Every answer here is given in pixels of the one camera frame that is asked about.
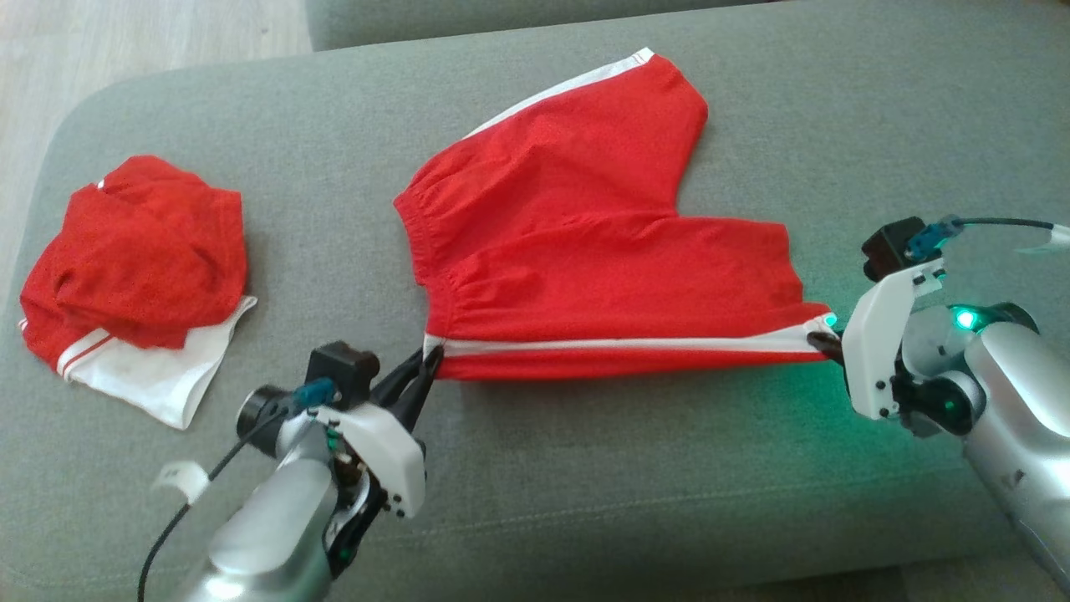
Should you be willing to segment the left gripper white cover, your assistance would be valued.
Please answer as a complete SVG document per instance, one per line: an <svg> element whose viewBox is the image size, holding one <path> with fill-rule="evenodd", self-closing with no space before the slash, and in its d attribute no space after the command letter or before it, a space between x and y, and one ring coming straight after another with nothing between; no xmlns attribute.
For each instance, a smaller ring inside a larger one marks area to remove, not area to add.
<svg viewBox="0 0 1070 602"><path fill-rule="evenodd" d="M351 410L318 408L318 422L336 431L386 492L397 518L417 518L425 503L425 454L416 426L444 358L444 348L413 352L379 380L372 400ZM399 416L393 412L399 401Z"/></svg>

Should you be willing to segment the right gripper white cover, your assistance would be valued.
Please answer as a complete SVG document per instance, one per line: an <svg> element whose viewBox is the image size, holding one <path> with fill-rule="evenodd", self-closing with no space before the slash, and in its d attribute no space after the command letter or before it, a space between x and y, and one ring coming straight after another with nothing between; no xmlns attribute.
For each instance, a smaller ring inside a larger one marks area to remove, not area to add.
<svg viewBox="0 0 1070 602"><path fill-rule="evenodd" d="M897 414L891 377L915 300L939 291L944 260L918 264L880 279L853 309L842 340L836 333L810 331L808 343L826 359L844 362L854 411L869 419Z"/></svg>

